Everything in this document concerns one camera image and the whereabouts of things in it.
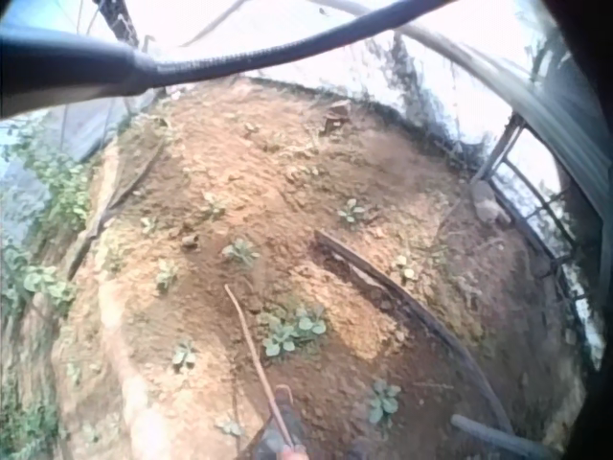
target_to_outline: black hose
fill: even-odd
[[[402,0],[284,46],[187,62],[157,62],[123,43],[2,25],[0,119],[51,105],[135,96],[150,88],[212,80],[316,56],[399,27],[444,3]]]
[[[152,85],[170,86],[217,79],[310,58],[395,29],[445,3],[445,0],[402,0],[358,17],[348,24],[283,46],[228,57],[158,63],[156,65],[157,75]]]

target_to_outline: brown soil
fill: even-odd
[[[543,438],[576,375],[553,282],[532,275],[538,261],[515,229],[485,227],[468,202],[439,232],[465,182],[398,127],[354,106],[349,123],[318,137],[329,103],[249,80],[211,83],[153,110],[170,127],[143,117],[122,136],[122,183],[168,138],[164,130],[171,139],[76,278],[81,293],[55,353],[57,369],[76,362],[82,371],[78,385],[58,372],[75,459],[246,452],[268,411],[224,284],[259,338],[257,314],[275,305],[326,308],[329,328],[316,346],[266,361],[271,383],[293,390],[311,458],[342,458],[362,434],[374,458],[487,454],[449,424],[462,413],[494,425],[470,376],[415,318],[371,302],[334,269],[313,243],[315,229],[384,270],[406,255],[418,278],[406,288],[476,356],[516,432]],[[200,218],[205,192],[227,205],[217,221]],[[367,208],[353,230],[337,215],[352,197]],[[143,217],[158,219],[148,236]],[[199,237],[195,250],[181,247],[189,235]],[[221,256],[237,237],[261,253],[251,269]],[[159,260],[178,267],[164,295]],[[182,339],[197,361],[175,373]],[[402,387],[387,441],[365,421],[375,378]],[[239,422],[244,436],[224,435],[220,419]]]

